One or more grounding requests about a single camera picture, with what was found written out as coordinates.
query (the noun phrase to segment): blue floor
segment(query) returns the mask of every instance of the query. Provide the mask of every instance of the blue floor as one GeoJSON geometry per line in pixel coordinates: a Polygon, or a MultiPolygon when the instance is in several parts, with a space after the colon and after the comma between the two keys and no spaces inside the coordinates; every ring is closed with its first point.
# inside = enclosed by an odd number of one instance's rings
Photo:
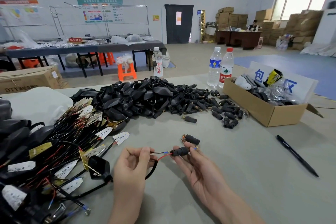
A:
{"type": "Polygon", "coordinates": [[[260,55],[236,57],[236,65],[248,68],[255,61],[272,66],[280,71],[288,71],[311,79],[318,80],[315,93],[336,100],[336,58],[318,55],[295,54],[260,55]]]}
{"type": "MultiPolygon", "coordinates": [[[[123,56],[125,53],[124,52],[114,52],[113,56],[114,59],[116,60],[117,57],[123,56]]],[[[61,55],[63,64],[66,66],[65,64],[65,55],[61,55]]],[[[141,72],[141,71],[148,71],[149,68],[146,65],[146,56],[144,52],[137,52],[135,53],[135,62],[136,62],[136,68],[137,68],[137,72],[141,72]]],[[[101,68],[103,70],[103,74],[117,74],[118,73],[118,66],[114,63],[113,65],[109,65],[107,64],[108,67],[106,67],[106,65],[101,65],[101,68]]],[[[169,63],[168,68],[172,68],[175,67],[175,65],[173,65],[171,62],[169,63]]],[[[62,74],[63,78],[73,78],[73,77],[82,77],[83,72],[82,69],[79,67],[65,67],[65,71],[63,70],[62,66],[59,64],[58,65],[58,69],[62,74]]],[[[93,75],[100,75],[99,72],[99,67],[98,65],[95,65],[94,68],[89,67],[89,68],[85,68],[85,72],[87,76],[93,76],[93,75]]]]}

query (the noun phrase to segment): red sign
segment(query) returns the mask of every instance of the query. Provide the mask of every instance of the red sign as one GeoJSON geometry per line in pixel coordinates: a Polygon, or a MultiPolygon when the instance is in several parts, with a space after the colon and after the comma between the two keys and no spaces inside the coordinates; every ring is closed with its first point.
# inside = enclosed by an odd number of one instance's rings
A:
{"type": "Polygon", "coordinates": [[[9,4],[38,4],[37,0],[0,0],[1,5],[9,4]]]}
{"type": "Polygon", "coordinates": [[[82,38],[81,37],[72,37],[69,38],[69,42],[81,42],[82,38]]]}

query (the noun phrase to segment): blue bottle label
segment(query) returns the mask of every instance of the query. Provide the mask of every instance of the blue bottle label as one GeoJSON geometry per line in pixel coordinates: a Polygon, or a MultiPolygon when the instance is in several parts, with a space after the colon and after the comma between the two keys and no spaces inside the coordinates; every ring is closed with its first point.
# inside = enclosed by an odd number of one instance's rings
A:
{"type": "Polygon", "coordinates": [[[210,65],[211,68],[220,68],[221,67],[221,60],[212,60],[210,59],[210,65]]]}

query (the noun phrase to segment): plastic bottle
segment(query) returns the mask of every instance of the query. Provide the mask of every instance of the plastic bottle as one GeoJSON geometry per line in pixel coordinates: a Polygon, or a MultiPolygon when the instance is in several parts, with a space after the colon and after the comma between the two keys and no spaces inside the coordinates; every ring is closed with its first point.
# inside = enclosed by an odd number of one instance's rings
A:
{"type": "Polygon", "coordinates": [[[153,67],[153,73],[157,77],[163,77],[162,53],[158,47],[154,47],[153,61],[156,61],[156,66],[153,67]]]}
{"type": "Polygon", "coordinates": [[[233,65],[233,48],[229,47],[226,49],[226,53],[220,62],[220,76],[218,86],[220,88],[224,87],[225,78],[230,78],[232,76],[233,65]]]}
{"type": "Polygon", "coordinates": [[[218,84],[219,73],[221,71],[221,48],[215,47],[215,51],[213,52],[210,58],[209,65],[209,74],[208,74],[208,85],[211,87],[216,87],[218,84]]]}

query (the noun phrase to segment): hand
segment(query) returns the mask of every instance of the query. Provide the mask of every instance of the hand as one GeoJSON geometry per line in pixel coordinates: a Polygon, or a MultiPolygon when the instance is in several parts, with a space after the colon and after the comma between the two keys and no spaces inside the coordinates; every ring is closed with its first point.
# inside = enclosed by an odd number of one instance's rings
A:
{"type": "Polygon", "coordinates": [[[221,171],[200,150],[194,150],[194,145],[185,142],[190,148],[190,155],[172,157],[187,176],[192,188],[200,201],[220,220],[225,219],[223,197],[229,192],[221,171]]]}
{"type": "Polygon", "coordinates": [[[133,224],[140,211],[145,192],[147,169],[154,165],[157,156],[149,147],[125,148],[114,167],[114,204],[110,224],[133,224]]]}

